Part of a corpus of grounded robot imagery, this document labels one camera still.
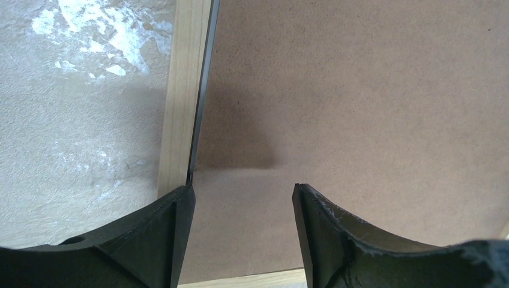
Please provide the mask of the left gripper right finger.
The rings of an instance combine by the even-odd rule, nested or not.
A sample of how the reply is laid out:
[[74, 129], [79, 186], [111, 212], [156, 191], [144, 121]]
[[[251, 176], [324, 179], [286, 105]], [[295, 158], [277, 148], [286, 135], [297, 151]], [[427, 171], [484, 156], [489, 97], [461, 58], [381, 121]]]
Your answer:
[[308, 184], [292, 195], [309, 287], [507, 287], [508, 241], [439, 247], [380, 229]]

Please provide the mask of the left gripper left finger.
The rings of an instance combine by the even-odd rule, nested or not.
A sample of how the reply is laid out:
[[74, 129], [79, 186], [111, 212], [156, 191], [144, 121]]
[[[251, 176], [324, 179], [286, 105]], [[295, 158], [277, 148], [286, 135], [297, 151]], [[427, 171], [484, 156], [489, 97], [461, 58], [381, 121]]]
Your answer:
[[58, 245], [1, 248], [1, 286], [177, 287], [195, 203], [181, 186]]

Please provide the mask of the brown backing board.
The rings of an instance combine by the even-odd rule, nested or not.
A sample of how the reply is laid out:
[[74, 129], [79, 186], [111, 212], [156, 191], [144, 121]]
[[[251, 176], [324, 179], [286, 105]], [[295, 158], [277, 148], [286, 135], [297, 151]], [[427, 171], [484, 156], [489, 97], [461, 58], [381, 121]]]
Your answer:
[[302, 266], [292, 192], [446, 246], [508, 221], [507, 1], [222, 1], [182, 283]]

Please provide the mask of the cat photo print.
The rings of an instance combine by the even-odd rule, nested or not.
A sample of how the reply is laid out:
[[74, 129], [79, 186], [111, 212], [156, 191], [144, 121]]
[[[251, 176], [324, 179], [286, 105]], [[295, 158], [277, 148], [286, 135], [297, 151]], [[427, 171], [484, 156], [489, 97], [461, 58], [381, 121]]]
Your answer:
[[203, 53], [202, 71], [199, 82], [199, 90], [197, 94], [197, 107], [194, 119], [193, 137], [191, 143], [190, 161], [188, 165], [186, 184], [191, 184], [193, 182], [193, 175], [196, 169], [197, 150], [199, 145], [200, 131], [202, 127], [203, 110], [205, 107], [206, 90], [208, 86], [209, 71], [211, 68], [211, 58], [215, 40], [219, 8], [220, 0], [211, 1], [211, 8], [209, 10], [209, 20]]

